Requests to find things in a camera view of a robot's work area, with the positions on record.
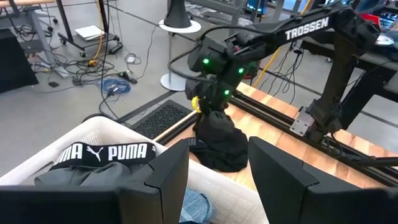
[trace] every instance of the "white lamp base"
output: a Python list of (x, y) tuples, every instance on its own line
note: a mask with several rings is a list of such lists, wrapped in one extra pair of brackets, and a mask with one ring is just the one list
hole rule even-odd
[(186, 79), (172, 72), (164, 74), (160, 79), (160, 84), (171, 91), (185, 91), (186, 82)]

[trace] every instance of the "black lamp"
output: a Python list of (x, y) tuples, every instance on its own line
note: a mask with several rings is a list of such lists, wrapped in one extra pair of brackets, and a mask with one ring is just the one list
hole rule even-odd
[(185, 10), (184, 0), (171, 0), (169, 4), (169, 10), (167, 11), (166, 18), (164, 19), (164, 25), (179, 29), (188, 28), (191, 26), (188, 13)]

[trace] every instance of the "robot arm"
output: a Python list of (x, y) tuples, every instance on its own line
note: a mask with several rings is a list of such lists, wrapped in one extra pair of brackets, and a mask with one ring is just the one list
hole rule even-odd
[[(259, 32), (240, 30), (228, 37), (223, 43), (204, 38), (199, 46), (189, 55), (190, 70), (202, 75), (215, 75), (214, 83), (188, 82), (191, 87), (187, 97), (198, 96), (202, 113), (207, 116), (212, 111), (223, 112), (231, 95), (243, 79), (246, 65), (273, 54), (280, 46), (299, 40), (302, 37), (327, 29), (335, 30), (335, 45), (349, 45), (343, 52), (352, 58), (369, 50), (379, 35), (379, 28), (364, 21), (355, 12), (340, 2), (323, 6), (301, 16), (275, 24), (254, 24), (249, 26)], [(335, 60), (337, 67), (347, 69)]]

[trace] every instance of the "mesh mat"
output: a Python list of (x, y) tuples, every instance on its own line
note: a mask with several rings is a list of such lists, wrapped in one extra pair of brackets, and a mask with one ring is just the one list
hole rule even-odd
[(172, 100), (167, 100), (164, 104), (133, 124), (131, 129), (149, 139), (154, 139), (189, 113), (191, 113), (191, 110), (188, 108)]

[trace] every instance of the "white laundry basket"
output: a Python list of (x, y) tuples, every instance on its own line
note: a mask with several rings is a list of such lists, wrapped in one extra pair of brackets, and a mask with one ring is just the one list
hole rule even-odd
[[(0, 185), (18, 185), (56, 160), (63, 149), (81, 141), (92, 145), (149, 141), (157, 154), (167, 148), (104, 117), (91, 118), (32, 156), (6, 175)], [(215, 208), (214, 223), (269, 223), (257, 192), (202, 166), (189, 162), (188, 188), (205, 194)]]

